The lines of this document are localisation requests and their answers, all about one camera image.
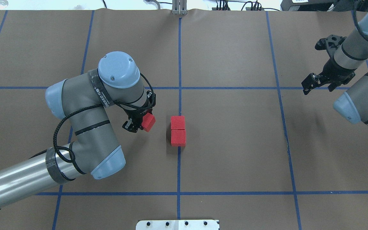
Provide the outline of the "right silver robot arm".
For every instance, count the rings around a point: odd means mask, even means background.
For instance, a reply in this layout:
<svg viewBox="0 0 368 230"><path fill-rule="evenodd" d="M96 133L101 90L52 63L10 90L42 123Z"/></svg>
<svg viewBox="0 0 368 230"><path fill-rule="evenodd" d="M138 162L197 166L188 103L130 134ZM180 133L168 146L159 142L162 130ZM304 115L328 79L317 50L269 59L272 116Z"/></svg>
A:
<svg viewBox="0 0 368 230"><path fill-rule="evenodd" d="M320 74L310 73L302 81L303 93L327 85L330 92L347 85L355 77L355 71L368 60L368 13L358 20L352 14L355 29L347 37L329 35L319 39L316 50L325 50L329 60ZM333 108L352 124L368 126L368 72L357 80L334 103Z"/></svg>

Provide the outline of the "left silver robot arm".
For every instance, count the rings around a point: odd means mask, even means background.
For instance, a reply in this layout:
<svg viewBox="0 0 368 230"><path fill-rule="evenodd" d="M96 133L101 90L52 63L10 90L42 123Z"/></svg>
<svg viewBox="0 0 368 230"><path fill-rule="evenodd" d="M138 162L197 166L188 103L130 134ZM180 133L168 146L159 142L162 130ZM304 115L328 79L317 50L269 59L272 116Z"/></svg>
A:
<svg viewBox="0 0 368 230"><path fill-rule="evenodd" d="M47 106L60 119L52 146L0 171L0 210L85 174L100 180L120 171L126 160L105 109L123 109L128 132L144 130L144 117L155 106L145 81L129 54L112 51L97 68L48 87Z"/></svg>

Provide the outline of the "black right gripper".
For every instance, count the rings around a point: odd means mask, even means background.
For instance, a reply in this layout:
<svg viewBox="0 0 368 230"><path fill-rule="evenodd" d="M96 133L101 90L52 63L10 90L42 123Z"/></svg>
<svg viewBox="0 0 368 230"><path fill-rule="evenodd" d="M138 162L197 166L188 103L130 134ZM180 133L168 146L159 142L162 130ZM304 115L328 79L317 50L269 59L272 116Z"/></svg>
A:
<svg viewBox="0 0 368 230"><path fill-rule="evenodd" d="M334 59L329 59L320 74L310 73L302 81L304 95L311 90L328 84L328 90L332 92L340 85L347 85L355 77L355 69L346 69L337 64Z"/></svg>

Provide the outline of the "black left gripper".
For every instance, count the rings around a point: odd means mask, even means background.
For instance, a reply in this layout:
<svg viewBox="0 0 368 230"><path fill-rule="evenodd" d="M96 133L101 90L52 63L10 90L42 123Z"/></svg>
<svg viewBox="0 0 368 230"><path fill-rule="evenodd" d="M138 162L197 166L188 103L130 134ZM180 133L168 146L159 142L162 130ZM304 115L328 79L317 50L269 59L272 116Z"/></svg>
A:
<svg viewBox="0 0 368 230"><path fill-rule="evenodd" d="M147 113L152 113L152 109L156 104L156 94L153 91L147 91L143 93L140 99L144 99L144 104L141 107L132 103L122 105L122 109L127 114L127 121L124 122L122 128L131 133L144 130L142 126L143 117Z"/></svg>

